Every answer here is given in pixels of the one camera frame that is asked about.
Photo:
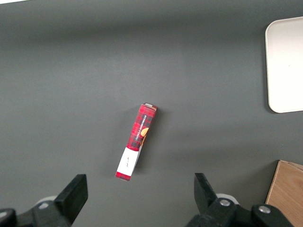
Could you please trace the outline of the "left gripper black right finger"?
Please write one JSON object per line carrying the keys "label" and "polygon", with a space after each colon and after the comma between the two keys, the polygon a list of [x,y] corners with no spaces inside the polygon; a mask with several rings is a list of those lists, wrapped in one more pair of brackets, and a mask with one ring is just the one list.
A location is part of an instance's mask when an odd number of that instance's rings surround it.
{"label": "left gripper black right finger", "polygon": [[194,197],[199,210],[188,227],[291,227],[276,207],[253,205],[250,210],[224,195],[218,197],[203,173],[195,173]]}

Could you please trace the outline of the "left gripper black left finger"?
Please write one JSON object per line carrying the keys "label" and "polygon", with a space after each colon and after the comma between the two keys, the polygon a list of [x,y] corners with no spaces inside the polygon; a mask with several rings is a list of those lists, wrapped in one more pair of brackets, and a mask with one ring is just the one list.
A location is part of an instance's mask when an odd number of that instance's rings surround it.
{"label": "left gripper black left finger", "polygon": [[2,227],[70,227],[88,199],[87,176],[76,175],[57,195],[39,200],[28,211],[0,210]]}

